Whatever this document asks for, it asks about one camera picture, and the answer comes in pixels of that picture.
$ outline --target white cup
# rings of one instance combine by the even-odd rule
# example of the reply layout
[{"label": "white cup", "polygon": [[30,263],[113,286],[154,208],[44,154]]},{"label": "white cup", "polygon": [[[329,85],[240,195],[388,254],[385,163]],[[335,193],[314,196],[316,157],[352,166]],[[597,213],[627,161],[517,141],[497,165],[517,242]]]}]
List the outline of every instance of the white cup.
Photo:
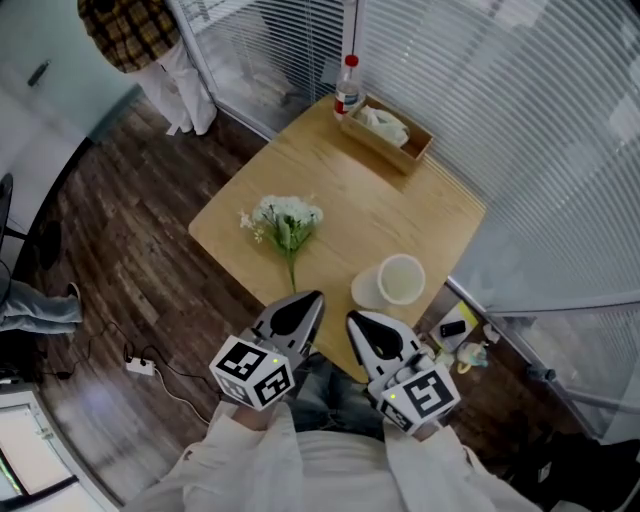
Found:
[{"label": "white cup", "polygon": [[380,265],[360,272],[351,282],[351,296],[365,309],[406,306],[420,297],[424,284],[420,262],[408,254],[394,254]]}]

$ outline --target tissue box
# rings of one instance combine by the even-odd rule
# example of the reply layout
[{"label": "tissue box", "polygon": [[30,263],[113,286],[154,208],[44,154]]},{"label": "tissue box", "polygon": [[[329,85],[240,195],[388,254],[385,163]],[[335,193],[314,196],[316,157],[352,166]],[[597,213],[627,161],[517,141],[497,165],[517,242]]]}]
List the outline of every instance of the tissue box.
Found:
[{"label": "tissue box", "polygon": [[[407,143],[397,148],[356,120],[354,116],[365,105],[386,110],[402,121],[409,128],[409,140]],[[340,129],[350,137],[379,153],[403,174],[411,174],[418,167],[433,140],[433,136],[422,126],[401,114],[395,108],[368,94],[363,101],[342,118]]]}]

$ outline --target phone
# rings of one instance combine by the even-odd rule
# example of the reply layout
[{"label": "phone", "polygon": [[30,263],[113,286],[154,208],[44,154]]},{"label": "phone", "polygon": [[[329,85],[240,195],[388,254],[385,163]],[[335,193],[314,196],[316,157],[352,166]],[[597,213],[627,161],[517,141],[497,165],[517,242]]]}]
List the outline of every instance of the phone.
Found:
[{"label": "phone", "polygon": [[447,338],[449,336],[455,336],[456,334],[462,334],[466,330],[467,324],[464,323],[464,320],[458,320],[457,322],[441,325],[440,336]]}]

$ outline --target blue jeans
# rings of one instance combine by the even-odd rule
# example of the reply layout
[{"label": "blue jeans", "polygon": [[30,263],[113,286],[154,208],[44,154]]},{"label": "blue jeans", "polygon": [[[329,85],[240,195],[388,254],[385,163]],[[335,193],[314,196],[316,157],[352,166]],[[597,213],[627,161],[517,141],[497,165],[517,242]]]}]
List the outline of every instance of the blue jeans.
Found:
[{"label": "blue jeans", "polygon": [[0,331],[61,334],[76,330],[76,324],[82,322],[82,309],[73,295],[46,297],[28,284],[12,280],[9,296],[0,305],[0,320]]},{"label": "blue jeans", "polygon": [[296,371],[297,386],[285,397],[296,432],[330,430],[384,440],[382,414],[355,382],[316,353]]}]

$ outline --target flower bouquet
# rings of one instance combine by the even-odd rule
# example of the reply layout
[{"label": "flower bouquet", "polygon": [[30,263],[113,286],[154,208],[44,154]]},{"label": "flower bouquet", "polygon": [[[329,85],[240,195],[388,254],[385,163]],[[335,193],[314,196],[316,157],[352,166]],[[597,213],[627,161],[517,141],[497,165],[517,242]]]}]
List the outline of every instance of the flower bouquet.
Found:
[{"label": "flower bouquet", "polygon": [[299,197],[266,196],[251,216],[240,212],[240,227],[253,231],[256,242],[269,240],[284,256],[289,269],[291,286],[296,292],[295,260],[304,244],[322,222],[323,213]]}]

